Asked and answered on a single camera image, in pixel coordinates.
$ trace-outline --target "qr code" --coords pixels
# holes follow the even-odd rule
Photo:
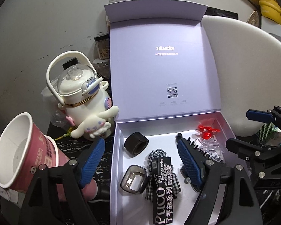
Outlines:
[[[157,168],[157,162],[152,162],[152,168]]]
[[[178,97],[177,87],[168,88],[167,89],[167,97],[168,98]]]

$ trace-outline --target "box lid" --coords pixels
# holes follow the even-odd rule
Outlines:
[[[206,8],[177,0],[105,6],[117,122],[220,110],[216,65],[200,23]]]

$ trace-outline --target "open gift box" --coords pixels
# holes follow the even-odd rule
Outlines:
[[[105,6],[111,22],[110,54],[116,118],[111,169],[111,224],[152,224],[152,202],[142,194],[120,188],[127,168],[148,170],[148,154],[162,149],[171,157],[181,192],[173,202],[173,224],[184,224],[198,193],[184,183],[176,135],[195,140],[198,125],[220,129],[216,133],[226,164],[245,161],[229,152],[225,141],[234,137],[222,116],[220,90],[213,53],[201,25],[207,6],[178,0],[129,0]],[[136,157],[124,141],[139,131],[149,139]],[[224,195],[220,186],[209,224],[215,224]]]

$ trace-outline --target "black and white gingham fabric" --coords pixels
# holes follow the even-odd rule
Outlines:
[[[162,149],[157,149],[156,151],[152,151],[148,156],[148,163],[149,163],[149,172],[150,172],[150,181],[147,186],[147,200],[153,200],[153,186],[152,186],[152,159],[157,157],[166,157],[166,154]],[[173,172],[174,168],[172,165],[172,175],[173,175],[173,193],[178,194],[181,191],[180,184],[176,174]]]

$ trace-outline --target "white kettle-shaped bottle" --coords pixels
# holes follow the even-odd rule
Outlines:
[[[76,57],[80,63],[64,70],[57,86],[53,87],[49,78],[51,68],[69,57]],[[119,108],[111,106],[111,99],[106,92],[108,82],[97,78],[95,68],[83,53],[69,51],[57,56],[48,66],[46,81],[59,102],[58,107],[67,114],[69,123],[77,126],[71,133],[73,138],[83,135],[87,139],[100,135],[105,138],[111,134],[113,117],[118,114]]]

